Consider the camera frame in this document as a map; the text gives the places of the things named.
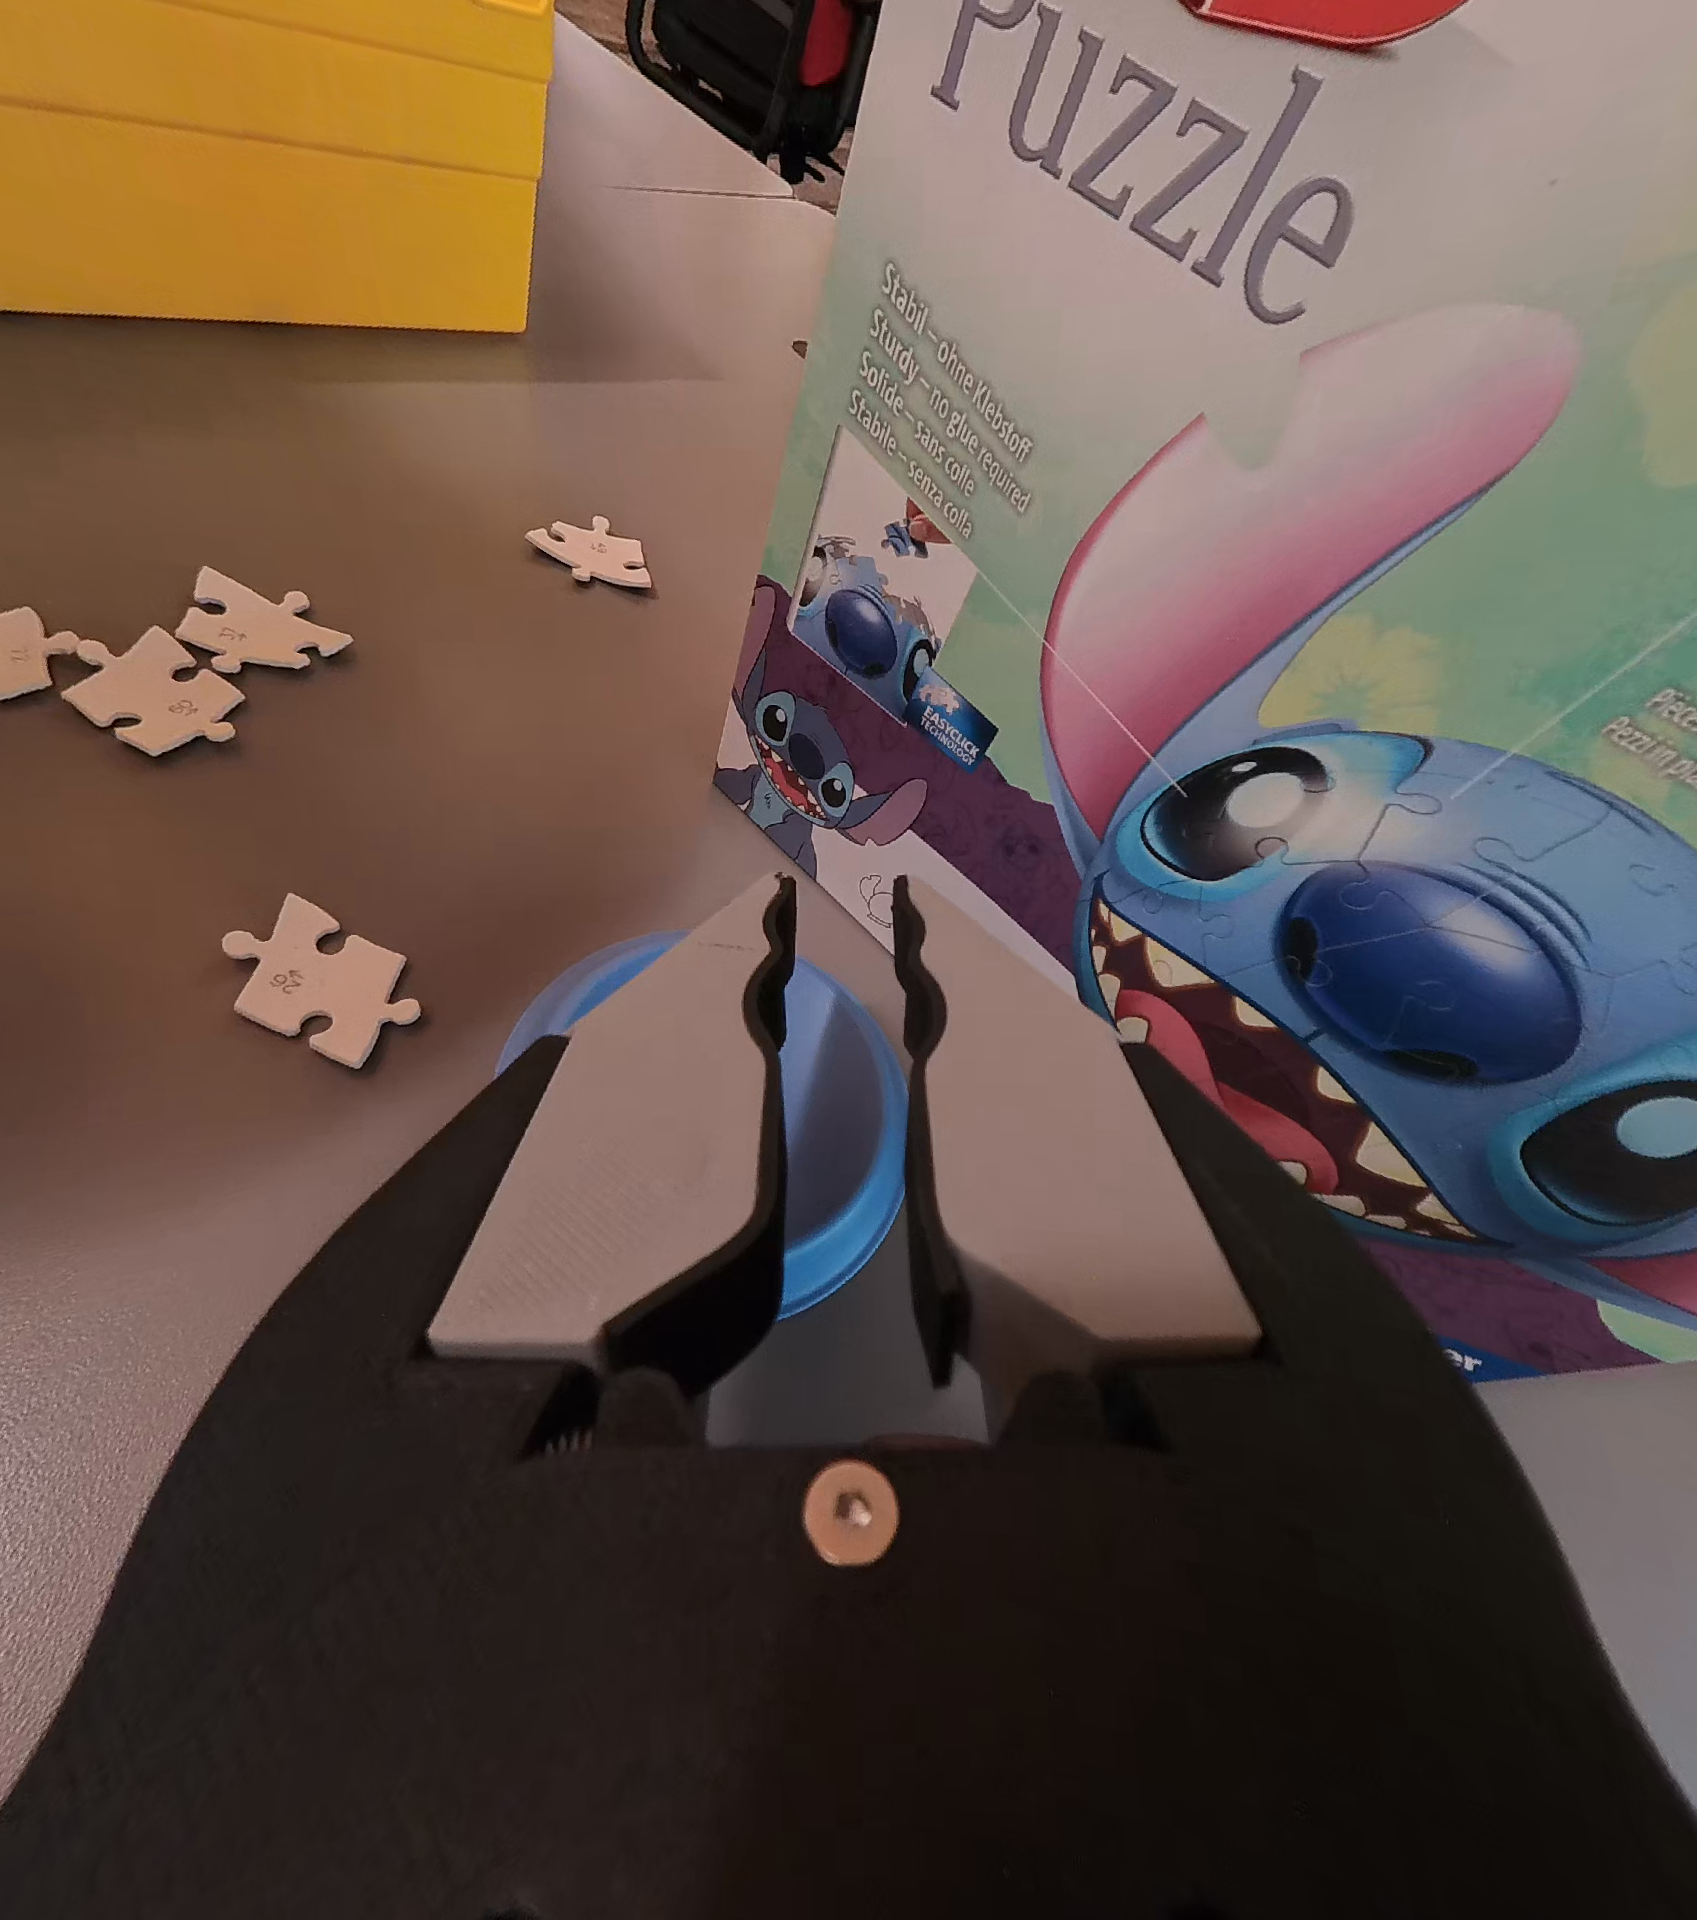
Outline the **black frame with red part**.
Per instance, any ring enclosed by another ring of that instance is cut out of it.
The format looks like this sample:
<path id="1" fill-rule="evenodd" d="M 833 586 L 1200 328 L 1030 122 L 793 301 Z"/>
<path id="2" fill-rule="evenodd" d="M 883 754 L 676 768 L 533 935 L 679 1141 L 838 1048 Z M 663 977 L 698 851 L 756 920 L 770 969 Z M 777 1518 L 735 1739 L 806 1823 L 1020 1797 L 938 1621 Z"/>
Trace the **black frame with red part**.
<path id="1" fill-rule="evenodd" d="M 631 3 L 633 66 L 791 184 L 840 173 L 876 3 Z"/>

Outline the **yellow plastic bin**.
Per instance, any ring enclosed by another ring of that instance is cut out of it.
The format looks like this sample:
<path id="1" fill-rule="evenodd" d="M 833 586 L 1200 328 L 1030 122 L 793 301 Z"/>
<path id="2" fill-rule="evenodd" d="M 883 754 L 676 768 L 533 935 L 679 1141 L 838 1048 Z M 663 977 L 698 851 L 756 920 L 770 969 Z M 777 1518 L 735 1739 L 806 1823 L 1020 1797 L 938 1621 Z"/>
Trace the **yellow plastic bin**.
<path id="1" fill-rule="evenodd" d="M 0 3 L 0 313 L 521 332 L 548 3 Z"/>

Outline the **blue round ball stand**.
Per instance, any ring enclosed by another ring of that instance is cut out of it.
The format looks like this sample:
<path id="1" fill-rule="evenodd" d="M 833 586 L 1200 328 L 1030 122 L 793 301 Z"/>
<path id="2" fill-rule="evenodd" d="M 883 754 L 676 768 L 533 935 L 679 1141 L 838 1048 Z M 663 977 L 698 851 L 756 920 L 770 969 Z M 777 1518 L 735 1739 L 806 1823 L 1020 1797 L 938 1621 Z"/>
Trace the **blue round ball stand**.
<path id="1" fill-rule="evenodd" d="M 684 937 L 601 948 L 536 995 L 502 1057 L 502 1066 L 524 1060 L 524 1131 L 553 1075 L 549 1066 L 529 1063 L 532 1048 L 563 1048 L 580 1018 Z M 906 1088 L 894 1051 L 864 1011 L 795 955 L 783 987 L 779 1070 L 787 1166 L 781 1295 L 803 1307 L 851 1279 L 901 1211 Z"/>

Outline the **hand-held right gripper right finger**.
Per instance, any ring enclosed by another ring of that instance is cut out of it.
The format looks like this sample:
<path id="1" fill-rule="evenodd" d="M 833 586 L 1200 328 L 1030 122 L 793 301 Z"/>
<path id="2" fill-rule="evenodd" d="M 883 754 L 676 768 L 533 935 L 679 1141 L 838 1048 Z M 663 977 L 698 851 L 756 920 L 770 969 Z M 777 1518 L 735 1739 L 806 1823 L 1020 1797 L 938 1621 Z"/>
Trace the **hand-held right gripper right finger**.
<path id="1" fill-rule="evenodd" d="M 1261 1328 L 1118 1035 L 914 879 L 906 993 L 908 1273 L 936 1384 L 1254 1350 Z"/>

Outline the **printed puzzle box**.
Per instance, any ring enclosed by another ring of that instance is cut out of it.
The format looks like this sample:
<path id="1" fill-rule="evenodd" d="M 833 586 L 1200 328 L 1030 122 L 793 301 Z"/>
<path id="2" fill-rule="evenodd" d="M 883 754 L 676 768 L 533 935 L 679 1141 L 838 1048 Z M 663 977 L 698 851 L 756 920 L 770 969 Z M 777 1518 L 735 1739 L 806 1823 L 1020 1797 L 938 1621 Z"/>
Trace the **printed puzzle box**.
<path id="1" fill-rule="evenodd" d="M 1697 6 L 888 6 L 720 789 L 1697 1359 Z"/>

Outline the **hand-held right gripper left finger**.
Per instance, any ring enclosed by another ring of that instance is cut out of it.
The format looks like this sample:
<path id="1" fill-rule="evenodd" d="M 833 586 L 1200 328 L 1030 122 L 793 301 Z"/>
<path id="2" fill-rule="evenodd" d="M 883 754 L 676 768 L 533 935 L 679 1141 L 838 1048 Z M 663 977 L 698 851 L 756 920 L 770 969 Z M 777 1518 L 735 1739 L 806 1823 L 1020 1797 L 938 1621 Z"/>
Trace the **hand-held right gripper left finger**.
<path id="1" fill-rule="evenodd" d="M 704 1393 L 783 1286 L 779 1044 L 795 885 L 765 876 L 580 1018 L 428 1325 L 442 1359 Z"/>

